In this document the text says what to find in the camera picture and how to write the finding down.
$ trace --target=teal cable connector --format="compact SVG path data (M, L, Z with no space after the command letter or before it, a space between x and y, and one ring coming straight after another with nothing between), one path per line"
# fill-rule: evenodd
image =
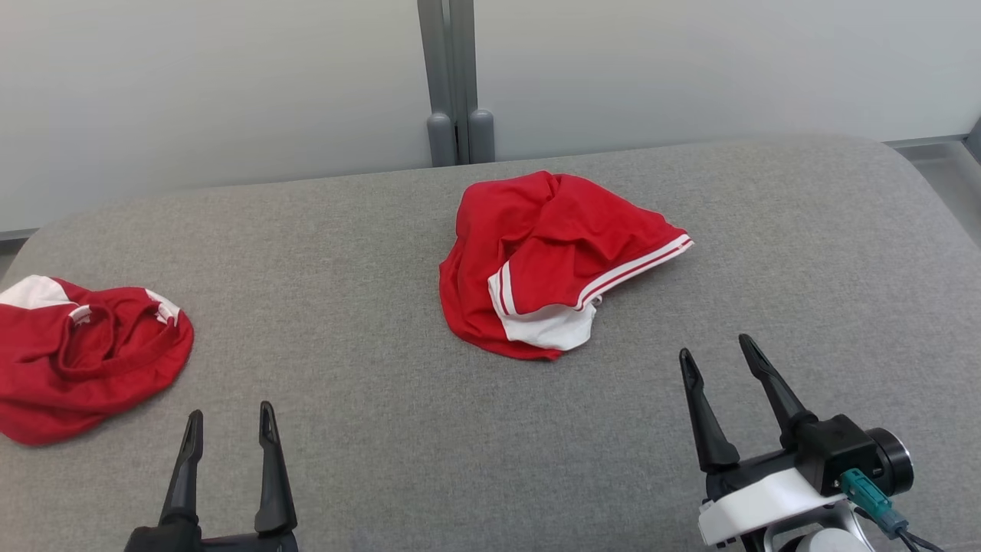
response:
M841 485L849 500L868 513L889 538L898 537L899 531L909 525L903 514L893 510L893 501L861 470L849 469L842 473Z

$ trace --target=red garment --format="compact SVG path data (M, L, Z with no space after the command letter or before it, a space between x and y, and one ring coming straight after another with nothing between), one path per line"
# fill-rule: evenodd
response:
M149 290L28 276L0 293L0 431L25 445L83 433L169 386L193 340Z
M660 214L544 171L468 188L456 236L439 266L446 323L516 359L557 359L582 345L602 293L692 245Z

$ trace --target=white fabric panel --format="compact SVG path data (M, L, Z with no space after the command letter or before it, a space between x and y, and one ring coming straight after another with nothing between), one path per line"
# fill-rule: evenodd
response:
M0 232L105 200L430 164L400 0L0 3Z
M497 159L758 133L966 134L977 0L475 0Z

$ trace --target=gray fabric surface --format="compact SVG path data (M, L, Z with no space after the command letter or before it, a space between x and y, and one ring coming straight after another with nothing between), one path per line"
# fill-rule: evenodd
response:
M607 294L592 340L554 363L459 341L437 291L463 190L539 169L594 179L696 241ZM744 458L778 446L740 332L818 415L901 436L916 483L898 508L949 550L981 549L981 253L878 143L773 138L131 201L41 229L2 286L31 273L145 286L186 309L196 340L177 383L135 411L61 445L0 441L4 550L122 550L159 515L193 409L204 533L250 530L263 399L305 550L699 550L678 350Z

